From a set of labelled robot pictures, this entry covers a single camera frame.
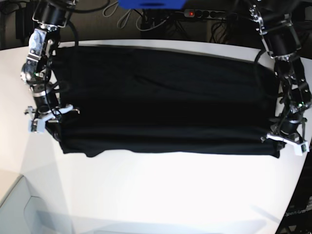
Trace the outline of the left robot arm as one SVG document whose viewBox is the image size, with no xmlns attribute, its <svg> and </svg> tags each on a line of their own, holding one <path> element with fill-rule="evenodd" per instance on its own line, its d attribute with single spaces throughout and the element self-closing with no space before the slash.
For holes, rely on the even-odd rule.
<svg viewBox="0 0 312 234">
<path fill-rule="evenodd" d="M 312 107 L 312 94 L 298 53 L 302 46 L 292 22 L 292 11 L 299 1 L 246 0 L 244 3 L 251 21 L 258 25 L 264 46 L 254 60 L 254 69 L 257 70 L 260 56 L 267 53 L 274 60 L 274 73 L 282 87 L 278 97 L 284 109 L 261 140 L 275 141 L 280 148 L 286 144 L 308 146 L 305 132 L 297 131 L 299 126 L 305 127 L 304 112 Z"/>
</svg>

